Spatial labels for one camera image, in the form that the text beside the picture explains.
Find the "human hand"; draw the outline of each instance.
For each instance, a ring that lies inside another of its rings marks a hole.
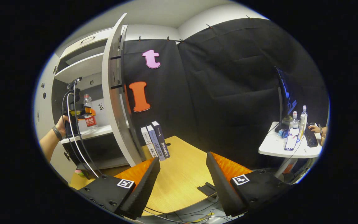
[[[60,134],[65,137],[66,136],[66,130],[64,129],[64,123],[65,121],[68,121],[68,116],[63,115],[60,117],[59,121],[56,124],[57,130],[60,132]]]
[[[324,136],[321,137],[321,146],[324,145],[326,137],[327,137],[327,134],[324,134]]]
[[[317,132],[320,133],[320,128],[314,125],[308,126],[308,129],[311,130],[312,132]]]

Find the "pink object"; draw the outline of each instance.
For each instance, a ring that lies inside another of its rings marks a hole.
[[[146,65],[149,68],[158,68],[160,67],[160,62],[155,62],[155,57],[158,57],[158,53],[154,53],[154,50],[148,50],[142,54],[143,57],[146,57]]]

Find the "wristwatch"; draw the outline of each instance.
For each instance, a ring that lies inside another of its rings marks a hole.
[[[56,126],[54,126],[52,129],[55,132],[56,137],[59,139],[59,141],[61,141],[63,139],[63,136],[60,134]]]

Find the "black fabric backdrop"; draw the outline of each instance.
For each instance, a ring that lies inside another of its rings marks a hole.
[[[147,67],[145,57],[142,57],[142,53],[151,49],[159,53],[159,57],[155,57],[155,61],[161,63],[157,69]],[[145,145],[140,128],[157,121],[162,126],[165,138],[177,136],[195,145],[197,133],[190,92],[175,42],[125,41],[123,63],[131,117],[140,143]],[[134,112],[135,101],[128,85],[140,81],[147,83],[145,96],[151,107],[146,111]]]
[[[159,53],[157,69],[141,54]],[[297,84],[297,106],[307,105],[308,121],[327,122],[328,95],[322,76],[304,48],[269,20],[237,19],[206,28],[184,43],[126,41],[125,83],[145,81],[151,108],[132,119],[140,127],[157,120],[165,137],[176,135],[249,169],[279,166],[282,159],[258,153],[273,121],[279,120],[278,79],[274,66]]]

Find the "book spine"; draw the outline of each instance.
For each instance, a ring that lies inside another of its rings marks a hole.
[[[148,147],[148,149],[150,151],[150,154],[153,156],[153,158],[157,157],[157,154],[155,152],[154,145],[150,139],[149,133],[146,130],[145,132],[142,132],[142,134],[143,134],[143,138],[145,139],[146,146]]]
[[[169,155],[168,148],[165,144],[165,139],[164,139],[164,135],[162,133],[161,125],[159,124],[159,125],[156,125],[153,127],[155,130],[155,134],[157,135],[157,139],[159,142],[159,146],[161,147],[162,153],[164,154],[165,159],[168,159],[171,156]]]
[[[165,160],[165,157],[162,153],[162,150],[161,148],[159,147],[159,143],[158,143],[158,140],[157,140],[157,136],[155,135],[155,131],[154,130],[151,130],[149,131],[149,134],[150,134],[150,138],[153,142],[153,145],[154,145],[154,148],[155,148],[155,151],[157,152],[157,155],[158,155],[158,158],[160,161],[163,161]]]

